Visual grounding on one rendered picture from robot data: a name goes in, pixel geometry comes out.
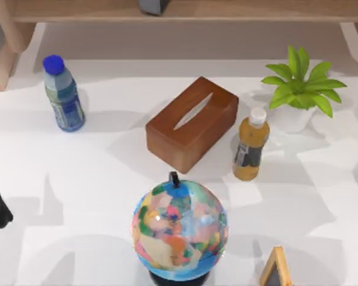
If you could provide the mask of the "dark grey object on shelf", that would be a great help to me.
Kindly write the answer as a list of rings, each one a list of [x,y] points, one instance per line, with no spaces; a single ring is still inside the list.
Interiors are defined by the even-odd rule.
[[[150,15],[162,15],[170,0],[138,0],[140,10]]]

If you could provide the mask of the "colourful globe on black stand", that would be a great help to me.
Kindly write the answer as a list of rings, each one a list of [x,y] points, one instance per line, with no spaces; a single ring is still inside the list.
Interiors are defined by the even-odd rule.
[[[132,218],[134,250],[156,286],[203,286],[228,237],[221,201],[177,172],[141,198]]]

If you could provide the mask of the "pale wooden shelf unit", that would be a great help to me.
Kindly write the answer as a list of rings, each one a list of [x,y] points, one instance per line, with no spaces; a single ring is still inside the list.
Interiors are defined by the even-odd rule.
[[[358,75],[358,0],[0,0],[8,88],[34,85],[60,54],[81,82],[117,77],[260,76],[303,46]]]

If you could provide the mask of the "green plant in white pot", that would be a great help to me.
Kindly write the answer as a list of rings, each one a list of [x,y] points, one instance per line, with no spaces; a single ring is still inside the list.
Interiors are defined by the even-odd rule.
[[[347,85],[328,77],[332,63],[321,61],[312,69],[310,57],[304,48],[288,46],[288,62],[267,64],[275,74],[266,76],[261,83],[274,85],[269,109],[273,111],[272,124],[286,133],[305,129],[316,110],[333,117],[331,101],[342,103],[337,89]]]

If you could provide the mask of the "wooden framed blackboard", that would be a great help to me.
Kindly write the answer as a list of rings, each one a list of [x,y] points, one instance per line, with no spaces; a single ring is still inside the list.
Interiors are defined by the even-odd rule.
[[[260,275],[259,286],[293,286],[283,247],[273,247]]]

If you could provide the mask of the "brown wooden tissue box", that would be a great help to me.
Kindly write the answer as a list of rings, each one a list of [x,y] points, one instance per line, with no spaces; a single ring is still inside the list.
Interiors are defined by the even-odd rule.
[[[210,96],[187,123],[181,118]],[[236,121],[239,98],[205,77],[197,78],[146,124],[147,149],[186,174]]]

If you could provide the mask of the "orange juice bottle white cap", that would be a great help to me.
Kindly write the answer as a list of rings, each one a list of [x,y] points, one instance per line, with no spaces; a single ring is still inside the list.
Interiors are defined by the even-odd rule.
[[[267,113],[254,107],[239,126],[239,144],[233,160],[233,174],[241,181],[253,180],[259,172],[263,148],[269,138]]]

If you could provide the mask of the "blue capped water bottle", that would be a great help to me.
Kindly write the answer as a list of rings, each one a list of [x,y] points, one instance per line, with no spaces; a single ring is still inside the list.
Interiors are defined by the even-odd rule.
[[[85,115],[78,95],[77,84],[59,55],[43,59],[44,86],[54,111],[58,127],[74,132],[85,123]]]

